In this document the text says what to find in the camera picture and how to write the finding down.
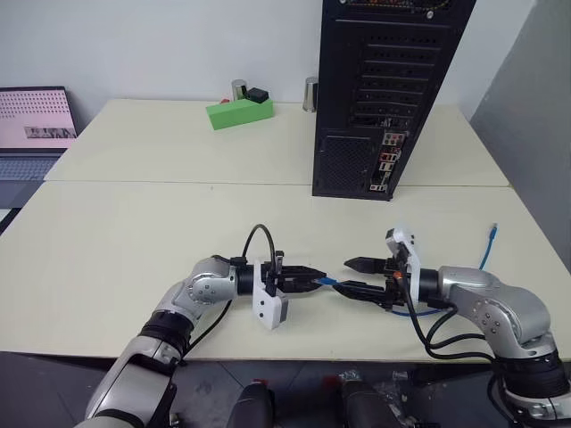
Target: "computer tower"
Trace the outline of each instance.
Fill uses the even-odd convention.
[[[476,0],[324,0],[313,195],[390,201]]]

